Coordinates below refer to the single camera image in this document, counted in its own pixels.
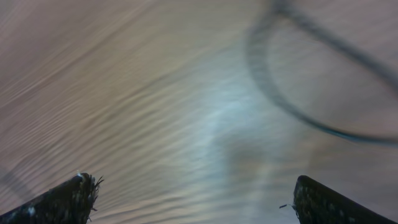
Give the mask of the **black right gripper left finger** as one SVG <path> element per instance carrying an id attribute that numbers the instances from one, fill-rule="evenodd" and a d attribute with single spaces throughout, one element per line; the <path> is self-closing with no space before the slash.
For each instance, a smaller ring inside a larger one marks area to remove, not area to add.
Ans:
<path id="1" fill-rule="evenodd" d="M 78 173 L 71 179 L 1 215 L 1 224 L 86 224 L 103 178 Z"/>

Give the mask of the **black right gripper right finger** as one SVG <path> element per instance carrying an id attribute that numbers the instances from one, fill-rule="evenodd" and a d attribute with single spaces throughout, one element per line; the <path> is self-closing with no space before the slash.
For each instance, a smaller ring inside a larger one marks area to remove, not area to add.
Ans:
<path id="1" fill-rule="evenodd" d="M 297 178 L 290 206 L 300 224 L 397 224 L 307 175 Z"/>

